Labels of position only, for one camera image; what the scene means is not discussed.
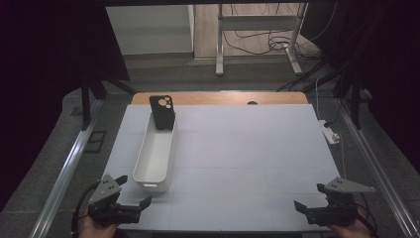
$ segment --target rectangular storage container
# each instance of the rectangular storage container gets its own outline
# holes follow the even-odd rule
[[[133,179],[145,191],[169,189],[175,149],[176,117],[172,131],[158,131],[151,113],[148,129],[133,172]]]

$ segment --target white wall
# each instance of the white wall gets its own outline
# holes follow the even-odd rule
[[[191,53],[188,6],[108,7],[123,55]]]

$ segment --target metal post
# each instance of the metal post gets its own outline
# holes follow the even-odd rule
[[[218,30],[217,30],[217,54],[216,54],[216,75],[223,75],[223,13],[222,4],[219,4],[219,16],[218,16]]]
[[[296,75],[301,75],[302,69],[300,68],[299,63],[296,60],[296,56],[294,55],[294,45],[296,44],[296,39],[300,32],[300,26],[302,25],[303,15],[305,14],[306,5],[307,3],[302,3],[302,5],[300,6],[299,12],[297,13],[296,24],[290,38],[290,43],[286,48],[287,56],[289,58],[291,66],[293,67],[294,74]]]

